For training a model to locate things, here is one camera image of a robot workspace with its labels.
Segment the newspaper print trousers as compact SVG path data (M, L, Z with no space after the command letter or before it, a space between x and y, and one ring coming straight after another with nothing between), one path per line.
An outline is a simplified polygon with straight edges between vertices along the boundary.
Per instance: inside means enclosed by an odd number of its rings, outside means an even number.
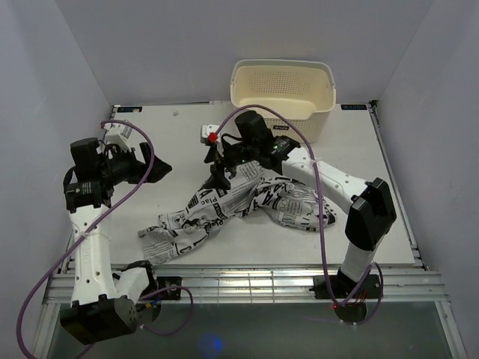
M205 265L320 263L321 227L328 243L342 240L344 216L300 182L240 165L230 190L198 189L186 206L159 215L138 232L144 258Z

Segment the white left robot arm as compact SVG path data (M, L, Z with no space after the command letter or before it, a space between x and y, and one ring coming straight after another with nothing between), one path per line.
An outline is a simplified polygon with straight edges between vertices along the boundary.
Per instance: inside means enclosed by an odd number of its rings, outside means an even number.
M83 345L132 334L137 303L157 294L159 281L147 260L130 263L114 276L110 256L110 214L115 186L156 183L172 167L152 154L147 142L133 148L100 145L85 138L70 145L74 166L64 178L64 196L73 227L75 283L70 307L60 313L63 329Z

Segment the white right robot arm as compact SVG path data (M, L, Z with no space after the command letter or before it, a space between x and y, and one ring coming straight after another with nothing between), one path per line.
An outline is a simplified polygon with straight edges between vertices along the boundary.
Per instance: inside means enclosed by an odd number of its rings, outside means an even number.
M209 151L207 188L228 190L237 167L258 162L265 169L296 180L330 199L347 216L347 252L338 273L325 279L327 290L337 298L357 296L365 288L373 258L383 237L397 219L388 183L380 178L367 181L352 177L313 159L311 150L285 135L274 136L262 116L246 111L234 120L239 137L234 144L219 135L219 127L203 125L201 143Z

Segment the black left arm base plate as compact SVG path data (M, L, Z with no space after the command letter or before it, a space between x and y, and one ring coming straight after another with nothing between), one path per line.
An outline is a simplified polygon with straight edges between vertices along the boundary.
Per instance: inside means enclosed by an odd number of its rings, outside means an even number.
M166 290L150 298L150 301L178 301L181 299L181 289L183 278L179 276L167 276L157 278L158 289Z

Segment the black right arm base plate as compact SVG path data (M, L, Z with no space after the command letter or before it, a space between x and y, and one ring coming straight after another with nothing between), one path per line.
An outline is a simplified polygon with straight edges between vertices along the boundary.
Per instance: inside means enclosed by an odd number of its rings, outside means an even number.
M348 279L338 278L337 275L329 276L332 292L338 301L344 300L354 289L356 283L349 282ZM316 299L330 299L327 290L326 279L322 275L313 277L313 286L310 288ZM381 294L381 284L377 274L369 274L362 282L361 286L351 297L351 301L357 299L378 299Z

